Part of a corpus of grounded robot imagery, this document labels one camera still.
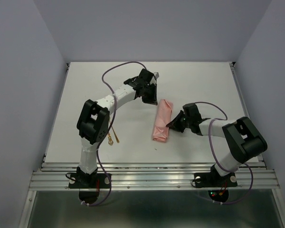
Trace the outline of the gold fork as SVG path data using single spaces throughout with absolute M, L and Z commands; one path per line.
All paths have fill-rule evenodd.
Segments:
M 112 131 L 113 131 L 113 134 L 114 134 L 114 137 L 115 137 L 115 139 L 116 139 L 116 142 L 117 142 L 117 143 L 120 143 L 120 140 L 119 140 L 119 138 L 118 138 L 118 136 L 117 136 L 117 134 L 116 134 L 116 132 L 115 132 L 115 130 L 114 130 L 114 127 L 112 126 L 111 129 L 112 129 Z

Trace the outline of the pink satin napkin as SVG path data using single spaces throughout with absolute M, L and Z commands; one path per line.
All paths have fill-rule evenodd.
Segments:
M 155 117 L 152 139 L 157 142 L 167 142 L 169 136 L 169 128 L 166 126 L 171 121 L 171 114 L 173 111 L 173 103 L 161 99 Z

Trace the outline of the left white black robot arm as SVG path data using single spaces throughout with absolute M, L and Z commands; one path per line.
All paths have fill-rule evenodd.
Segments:
M 87 100 L 77 122 L 81 137 L 81 156 L 73 181 L 91 188 L 97 178 L 97 147 L 109 133 L 110 118 L 122 105 L 140 97 L 145 104 L 157 105 L 159 74 L 136 76 L 124 82 L 115 92 L 102 99 Z

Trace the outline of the gold spoon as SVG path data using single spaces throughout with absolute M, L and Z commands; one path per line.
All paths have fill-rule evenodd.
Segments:
M 113 140 L 112 140 L 112 137 L 111 137 L 111 135 L 110 135 L 110 133 L 108 133 L 108 144 L 110 145 L 110 146 L 112 146 L 113 145 Z

